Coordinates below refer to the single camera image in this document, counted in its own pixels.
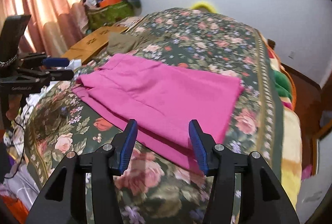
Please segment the pink pants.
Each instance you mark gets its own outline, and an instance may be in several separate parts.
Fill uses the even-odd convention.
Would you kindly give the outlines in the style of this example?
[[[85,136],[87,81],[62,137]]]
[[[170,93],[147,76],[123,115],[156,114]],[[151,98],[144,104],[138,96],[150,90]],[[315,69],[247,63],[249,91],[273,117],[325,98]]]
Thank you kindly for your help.
[[[98,70],[80,75],[73,88],[83,102],[118,128],[138,123],[137,141],[165,159],[199,173],[188,134],[195,119],[223,142],[241,79],[116,54]]]

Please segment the floral bed cover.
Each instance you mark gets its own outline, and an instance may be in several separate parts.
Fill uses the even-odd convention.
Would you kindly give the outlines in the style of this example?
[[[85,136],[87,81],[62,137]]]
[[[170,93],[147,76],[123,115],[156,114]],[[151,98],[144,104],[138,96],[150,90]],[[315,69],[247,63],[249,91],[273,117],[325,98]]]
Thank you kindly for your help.
[[[115,178],[125,223],[200,223],[212,178],[192,157],[188,124],[236,153],[260,152],[281,175],[283,107],[259,31],[232,18],[172,8],[128,35],[154,41],[103,53],[36,105],[25,135],[28,171],[42,187],[68,151],[90,153],[133,118],[131,161]]]

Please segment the olive green garment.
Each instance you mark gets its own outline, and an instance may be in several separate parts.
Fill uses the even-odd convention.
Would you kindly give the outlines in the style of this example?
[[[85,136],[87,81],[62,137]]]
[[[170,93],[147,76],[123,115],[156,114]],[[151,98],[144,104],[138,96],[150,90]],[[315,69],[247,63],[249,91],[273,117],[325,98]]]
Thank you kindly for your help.
[[[108,55],[126,54],[136,49],[145,48],[150,44],[158,43],[170,38],[168,33],[156,36],[151,32],[143,32],[140,35],[133,36],[111,32],[109,35],[106,52]]]

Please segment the green storage bag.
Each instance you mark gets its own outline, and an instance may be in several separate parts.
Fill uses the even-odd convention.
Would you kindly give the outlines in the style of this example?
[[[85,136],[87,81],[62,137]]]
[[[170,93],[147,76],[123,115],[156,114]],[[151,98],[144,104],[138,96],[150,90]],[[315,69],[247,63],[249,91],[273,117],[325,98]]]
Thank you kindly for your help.
[[[132,16],[134,16],[132,5],[123,1],[98,10],[87,11],[89,28],[93,31],[103,26],[112,26],[116,22]]]

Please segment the orange box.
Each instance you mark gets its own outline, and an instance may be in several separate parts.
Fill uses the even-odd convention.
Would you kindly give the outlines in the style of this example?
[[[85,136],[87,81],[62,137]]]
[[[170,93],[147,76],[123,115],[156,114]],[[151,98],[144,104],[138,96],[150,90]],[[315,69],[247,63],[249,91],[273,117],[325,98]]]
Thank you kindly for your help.
[[[120,3],[122,0],[102,0],[99,2],[100,8],[107,7],[109,5],[115,5]]]

